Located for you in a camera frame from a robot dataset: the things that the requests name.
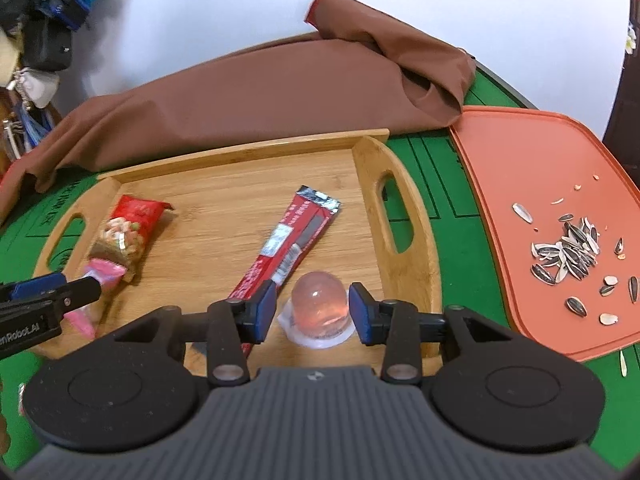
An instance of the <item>pink item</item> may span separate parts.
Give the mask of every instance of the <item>pink item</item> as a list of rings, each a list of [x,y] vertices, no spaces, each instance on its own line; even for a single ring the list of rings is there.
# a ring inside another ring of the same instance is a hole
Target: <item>pink item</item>
[[[65,314],[65,318],[82,335],[89,339],[95,339],[95,332],[98,322],[102,318],[104,309],[108,304],[108,297],[116,288],[120,280],[127,272],[127,269],[113,262],[92,258],[84,268],[83,278],[91,277],[98,280],[102,288],[102,295],[98,301],[72,310]]]
[[[328,272],[302,276],[291,291],[291,303],[296,328],[309,337],[335,336],[350,322],[344,285]]]

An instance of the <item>gray ribbed plate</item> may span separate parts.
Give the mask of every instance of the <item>gray ribbed plate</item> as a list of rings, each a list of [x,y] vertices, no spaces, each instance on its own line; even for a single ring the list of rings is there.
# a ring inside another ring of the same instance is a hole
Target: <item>gray ribbed plate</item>
[[[264,368],[210,394],[198,414],[156,444],[113,455],[47,446],[24,480],[607,480],[587,446],[519,456],[470,442],[412,386],[370,368]]]

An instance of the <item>orange cutting board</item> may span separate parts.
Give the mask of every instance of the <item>orange cutting board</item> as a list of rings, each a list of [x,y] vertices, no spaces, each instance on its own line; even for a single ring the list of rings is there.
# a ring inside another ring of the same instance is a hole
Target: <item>orange cutting board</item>
[[[640,193],[604,145],[568,117],[520,108],[465,107],[451,133],[481,211],[511,324],[578,361],[638,342],[640,303],[631,302],[627,283],[640,276]],[[533,224],[514,213],[513,203],[529,211]],[[564,234],[558,218],[568,213],[576,225],[587,217],[597,227],[597,266],[581,281],[569,275],[546,285],[530,272],[537,262],[530,245],[557,242]],[[625,260],[614,254],[620,237]],[[603,298],[598,290],[607,275],[619,283]],[[587,317],[564,306],[570,296],[584,303]],[[602,313],[617,315],[618,323],[602,325]]]

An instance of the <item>round black pad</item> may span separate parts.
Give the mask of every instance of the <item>round black pad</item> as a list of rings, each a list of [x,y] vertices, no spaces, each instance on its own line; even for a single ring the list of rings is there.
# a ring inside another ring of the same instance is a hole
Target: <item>round black pad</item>
[[[194,412],[196,387],[180,363],[148,344],[94,345],[45,364],[25,388],[25,415],[45,442],[85,452],[134,449]]]
[[[588,442],[604,389],[588,368],[535,343],[487,342],[437,373],[431,400],[447,422],[481,444],[539,453]]]

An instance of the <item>bamboo cutting board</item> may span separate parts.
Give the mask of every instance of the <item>bamboo cutting board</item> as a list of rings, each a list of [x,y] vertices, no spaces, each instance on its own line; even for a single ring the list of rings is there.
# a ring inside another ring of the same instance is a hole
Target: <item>bamboo cutting board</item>
[[[121,195],[161,200],[175,211],[162,216],[138,276],[133,284],[120,285],[98,334],[167,304],[184,313],[203,312],[230,294],[305,184],[337,198],[342,208],[284,286],[279,307],[298,277],[327,270],[345,286],[362,282],[375,298],[411,301],[423,312],[440,312],[440,270],[429,218],[406,169],[380,142],[387,136],[387,130],[366,130],[257,142],[102,174],[55,227],[34,275],[49,272],[50,255],[72,219],[83,218],[85,230],[65,266],[68,280],[82,275],[98,229]],[[382,187],[390,176],[414,228],[411,246],[400,254],[382,202]],[[63,335],[36,350],[56,358],[86,343],[63,321]],[[361,345],[357,334],[331,349],[302,348],[287,339],[274,319],[267,340],[254,347],[249,366],[252,372],[265,365],[379,368],[383,351]],[[185,365],[198,374],[206,370],[204,357],[191,349]],[[427,368],[437,366],[437,358],[427,363]]]

